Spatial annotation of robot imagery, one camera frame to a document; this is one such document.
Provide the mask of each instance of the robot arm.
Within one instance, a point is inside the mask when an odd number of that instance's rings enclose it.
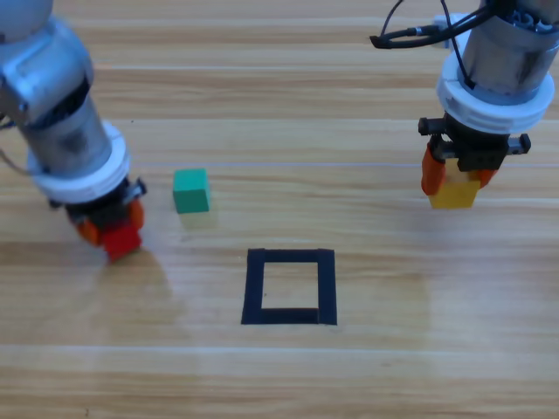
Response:
[[[140,245],[146,189],[128,180],[126,143],[97,114],[89,53],[52,0],[0,0],[0,10],[0,114],[29,146],[29,173],[83,238],[123,256]]]
[[[444,116],[422,118],[418,125],[430,137],[421,182],[430,199],[445,187],[447,159],[457,159],[459,171],[480,189],[506,156],[526,154],[531,142],[521,133],[537,125],[555,95],[549,68],[559,48],[559,0],[482,0],[477,12],[465,16],[450,15],[451,28],[446,16],[436,17],[438,42],[418,43],[452,50],[437,85]],[[398,47],[382,37],[371,40],[377,48]]]

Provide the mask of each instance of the black tape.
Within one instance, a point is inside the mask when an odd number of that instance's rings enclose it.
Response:
[[[337,325],[334,251],[267,250],[248,251],[243,325]],[[262,308],[265,263],[318,265],[318,308]]]

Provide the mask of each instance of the cube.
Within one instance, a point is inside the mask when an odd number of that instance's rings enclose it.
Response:
[[[210,185],[206,170],[177,170],[173,180],[173,198],[179,214],[209,211]]]
[[[460,172],[455,159],[446,161],[445,183],[434,196],[429,196],[435,210],[459,210],[471,208],[480,190],[480,175],[477,170]]]

